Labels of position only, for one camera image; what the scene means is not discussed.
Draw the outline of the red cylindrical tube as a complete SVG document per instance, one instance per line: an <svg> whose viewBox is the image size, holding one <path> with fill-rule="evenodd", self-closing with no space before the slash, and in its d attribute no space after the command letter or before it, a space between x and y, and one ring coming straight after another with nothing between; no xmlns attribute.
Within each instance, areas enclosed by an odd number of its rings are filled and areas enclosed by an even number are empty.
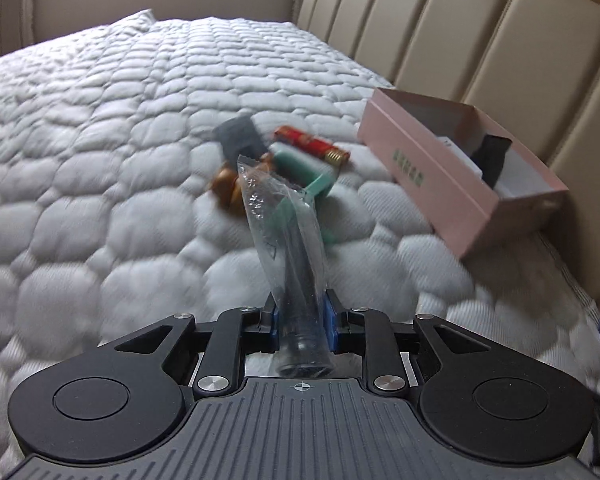
<svg viewBox="0 0 600 480"><path fill-rule="evenodd" d="M317 136L306 133L291 126L280 126L274 131L276 140L286 142L294 148L306 152L311 156L321 159L336 168L340 168L350 160L350 153L338 148Z"/></svg>

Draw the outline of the beige padded headboard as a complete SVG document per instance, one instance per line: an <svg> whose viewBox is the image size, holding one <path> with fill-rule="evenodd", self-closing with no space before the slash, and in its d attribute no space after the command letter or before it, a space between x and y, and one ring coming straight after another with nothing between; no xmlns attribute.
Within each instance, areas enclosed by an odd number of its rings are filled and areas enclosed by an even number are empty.
<svg viewBox="0 0 600 480"><path fill-rule="evenodd" d="M548 230L600 306L600 5L301 0L297 25L404 91L480 108L568 186Z"/></svg>

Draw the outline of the grey blue pink packet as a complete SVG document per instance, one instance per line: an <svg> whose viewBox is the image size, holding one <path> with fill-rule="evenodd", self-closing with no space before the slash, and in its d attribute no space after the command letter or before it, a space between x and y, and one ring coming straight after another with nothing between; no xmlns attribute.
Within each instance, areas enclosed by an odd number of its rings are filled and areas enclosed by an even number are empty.
<svg viewBox="0 0 600 480"><path fill-rule="evenodd" d="M213 133L215 140L221 144L226 161L233 167L240 155L259 159L268 150L250 116L240 115L222 122Z"/></svg>

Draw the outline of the black tool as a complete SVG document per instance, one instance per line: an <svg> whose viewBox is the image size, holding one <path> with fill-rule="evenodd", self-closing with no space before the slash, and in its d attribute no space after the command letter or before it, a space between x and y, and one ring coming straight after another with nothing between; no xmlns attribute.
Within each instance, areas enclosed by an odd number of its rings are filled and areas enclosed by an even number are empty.
<svg viewBox="0 0 600 480"><path fill-rule="evenodd" d="M238 184L277 309L276 373L317 378L334 369L324 327L326 263L311 195L244 155Z"/></svg>

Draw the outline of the white quilted mattress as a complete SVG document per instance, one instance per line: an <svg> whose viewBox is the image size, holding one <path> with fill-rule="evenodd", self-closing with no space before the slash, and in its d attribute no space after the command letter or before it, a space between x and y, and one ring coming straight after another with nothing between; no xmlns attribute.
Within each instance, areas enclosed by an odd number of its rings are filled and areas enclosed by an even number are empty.
<svg viewBox="0 0 600 480"><path fill-rule="evenodd" d="M293 24L149 11L0 58L0 478L7 401L29 375L166 316L258 306L245 219L210 190L214 128L249 115L351 156L318 207L347 307L431 313L600 393L598 315L541 237L456 260L358 142L382 79Z"/></svg>

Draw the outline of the white card in box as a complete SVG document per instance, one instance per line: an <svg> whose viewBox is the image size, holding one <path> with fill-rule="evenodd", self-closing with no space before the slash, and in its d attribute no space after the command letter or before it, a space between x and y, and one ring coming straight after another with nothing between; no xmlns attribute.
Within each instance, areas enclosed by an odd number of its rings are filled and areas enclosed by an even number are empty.
<svg viewBox="0 0 600 480"><path fill-rule="evenodd" d="M453 153L477 178L482 178L482 170L451 138L448 136L438 136L438 141Z"/></svg>

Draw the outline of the brown wooden figurine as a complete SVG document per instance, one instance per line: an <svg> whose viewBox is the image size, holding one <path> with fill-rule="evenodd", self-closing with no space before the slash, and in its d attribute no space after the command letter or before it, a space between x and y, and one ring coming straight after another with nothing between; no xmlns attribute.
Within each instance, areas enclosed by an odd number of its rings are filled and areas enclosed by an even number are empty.
<svg viewBox="0 0 600 480"><path fill-rule="evenodd" d="M241 159L245 159L249 165L264 172L272 172L275 169L271 152L265 152L257 158L239 154L235 162L239 162ZM215 196L216 204L222 210L234 217L245 217L246 211L237 166L232 167L228 162L224 162L209 184L209 191Z"/></svg>

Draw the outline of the black object in box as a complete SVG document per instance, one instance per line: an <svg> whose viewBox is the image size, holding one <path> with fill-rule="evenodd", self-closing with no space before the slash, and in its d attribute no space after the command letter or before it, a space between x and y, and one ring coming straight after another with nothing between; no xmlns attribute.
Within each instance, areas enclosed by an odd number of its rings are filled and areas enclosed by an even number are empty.
<svg viewBox="0 0 600 480"><path fill-rule="evenodd" d="M486 134L471 154L470 160L481 170L481 179L489 188L494 188L498 183L512 144L513 141L505 136Z"/></svg>

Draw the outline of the teal plastic handle tool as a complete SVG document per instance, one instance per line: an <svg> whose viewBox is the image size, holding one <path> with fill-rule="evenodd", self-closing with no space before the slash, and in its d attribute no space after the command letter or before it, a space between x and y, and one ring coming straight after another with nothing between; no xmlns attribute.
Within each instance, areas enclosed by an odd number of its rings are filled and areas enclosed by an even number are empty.
<svg viewBox="0 0 600 480"><path fill-rule="evenodd" d="M316 206L335 185L338 174L329 166L290 144L274 142L260 157L275 179L274 205L264 219L264 226L275 234L296 226L302 235L321 232L322 241L334 244L336 236L317 220Z"/></svg>

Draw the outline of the pink cardboard box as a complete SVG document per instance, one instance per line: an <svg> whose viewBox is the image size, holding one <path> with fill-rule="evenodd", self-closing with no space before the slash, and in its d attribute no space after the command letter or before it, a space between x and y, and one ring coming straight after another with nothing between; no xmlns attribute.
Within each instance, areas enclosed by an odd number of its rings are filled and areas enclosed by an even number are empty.
<svg viewBox="0 0 600 480"><path fill-rule="evenodd" d="M494 188L438 141L448 136L470 157L486 134L513 141ZM358 137L457 258L539 229L568 193L532 151L472 105L379 88Z"/></svg>

